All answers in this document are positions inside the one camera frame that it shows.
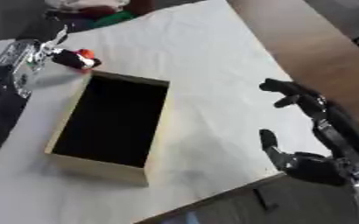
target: robotic hand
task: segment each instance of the robotic hand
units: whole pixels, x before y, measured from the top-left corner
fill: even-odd
[[[267,79],[260,88],[285,96],[274,104],[276,108],[297,104],[312,119],[316,138],[332,152],[332,157],[306,152],[284,153],[278,149],[274,133],[261,129],[263,150],[276,168],[309,182],[350,185],[359,207],[359,124],[336,103],[297,83]]]
[[[0,54],[0,147],[23,112],[31,86],[47,59],[81,70],[101,64],[88,50],[56,48],[66,39],[67,25],[49,17],[29,26]]]

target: cloth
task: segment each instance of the cloth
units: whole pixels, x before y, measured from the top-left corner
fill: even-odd
[[[45,0],[45,1],[47,4],[57,9],[73,9],[73,10],[79,10],[93,6],[110,6],[113,9],[120,9],[130,2],[130,0]]]
[[[47,160],[44,147],[81,84],[80,75],[48,63],[0,150],[0,224],[132,223],[270,177],[278,172],[260,129],[273,130],[284,151],[328,155],[297,107],[274,108],[282,95],[258,88],[267,77],[290,78],[224,0],[75,33],[64,47],[93,50],[106,72],[171,82],[150,186],[73,175]]]

